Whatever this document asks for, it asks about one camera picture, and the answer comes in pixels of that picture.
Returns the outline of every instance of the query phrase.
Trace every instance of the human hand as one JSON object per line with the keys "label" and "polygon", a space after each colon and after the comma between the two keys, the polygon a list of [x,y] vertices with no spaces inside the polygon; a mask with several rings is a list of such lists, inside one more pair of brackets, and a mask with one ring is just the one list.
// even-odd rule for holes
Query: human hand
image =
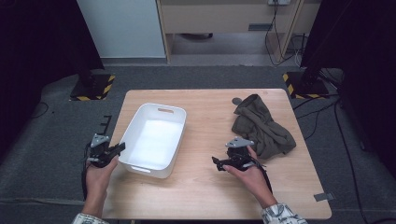
{"label": "human hand", "polygon": [[91,164],[87,164],[86,185],[88,194],[82,213],[94,217],[102,217],[108,183],[118,161],[119,156],[116,156],[104,168],[97,168]]}
{"label": "human hand", "polygon": [[[257,160],[256,152],[247,146],[248,152],[252,158]],[[277,201],[269,190],[262,171],[257,166],[250,166],[246,171],[240,171],[233,166],[223,165],[224,170],[238,178],[250,193],[259,201],[262,208],[276,204]]]}

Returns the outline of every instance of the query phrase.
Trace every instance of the black curtain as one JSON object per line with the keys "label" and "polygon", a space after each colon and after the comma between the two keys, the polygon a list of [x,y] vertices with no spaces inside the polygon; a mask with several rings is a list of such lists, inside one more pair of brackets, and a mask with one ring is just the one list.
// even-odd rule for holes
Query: black curtain
{"label": "black curtain", "polygon": [[322,0],[302,66],[341,68],[338,89],[361,145],[396,177],[396,1]]}
{"label": "black curtain", "polygon": [[31,117],[42,88],[81,68],[104,67],[77,1],[0,0],[0,159]]}

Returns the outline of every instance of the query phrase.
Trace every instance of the power outlet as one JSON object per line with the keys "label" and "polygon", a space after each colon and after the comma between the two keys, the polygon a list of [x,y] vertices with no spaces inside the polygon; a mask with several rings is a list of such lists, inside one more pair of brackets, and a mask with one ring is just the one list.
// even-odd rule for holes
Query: power outlet
{"label": "power outlet", "polygon": [[279,6],[286,6],[290,5],[290,0],[268,0],[268,5],[274,6],[275,2]]}

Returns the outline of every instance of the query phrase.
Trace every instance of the black and yellow hazard tape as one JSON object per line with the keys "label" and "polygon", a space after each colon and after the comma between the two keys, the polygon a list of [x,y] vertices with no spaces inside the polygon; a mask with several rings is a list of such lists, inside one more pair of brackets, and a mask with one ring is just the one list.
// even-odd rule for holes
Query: black and yellow hazard tape
{"label": "black and yellow hazard tape", "polygon": [[109,76],[107,84],[105,88],[103,89],[103,93],[100,95],[95,95],[95,96],[86,96],[86,95],[81,95],[81,96],[76,96],[76,97],[70,97],[71,101],[90,101],[90,100],[104,100],[107,97],[108,92],[111,89],[111,86],[113,85],[114,78],[116,76]]}
{"label": "black and yellow hazard tape", "polygon": [[328,96],[319,94],[298,94],[295,92],[295,88],[291,84],[288,74],[283,74],[283,80],[285,81],[286,87],[288,88],[289,95],[291,99],[326,99]]}

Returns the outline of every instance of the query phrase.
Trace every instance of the gray carpet floor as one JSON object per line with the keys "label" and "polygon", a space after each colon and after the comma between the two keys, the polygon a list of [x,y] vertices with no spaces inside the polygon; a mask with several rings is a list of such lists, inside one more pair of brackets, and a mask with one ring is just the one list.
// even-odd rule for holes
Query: gray carpet floor
{"label": "gray carpet floor", "polygon": [[[116,78],[107,98],[102,101],[69,101],[77,76],[51,83],[42,91],[42,103],[32,115],[35,118],[26,124],[0,166],[0,224],[71,222],[82,207],[80,172],[84,147],[94,133],[104,130],[101,125],[107,122],[104,116],[111,116],[106,135],[112,135],[128,90],[286,89],[282,75],[299,69],[287,66],[125,66],[107,67],[106,70]],[[313,100],[298,107],[295,115],[299,118],[336,100],[337,96]],[[304,100],[290,99],[293,107],[302,102]],[[369,222],[396,217],[396,180],[374,152],[361,150],[360,140],[346,111],[340,106],[336,111],[355,171],[363,214]],[[321,111],[318,119],[314,113],[298,119],[298,122],[305,137],[314,133],[306,143],[325,192],[335,197],[329,201],[332,217],[308,220],[309,223],[364,223],[334,106]],[[72,204],[15,201],[20,198],[58,199]]]}

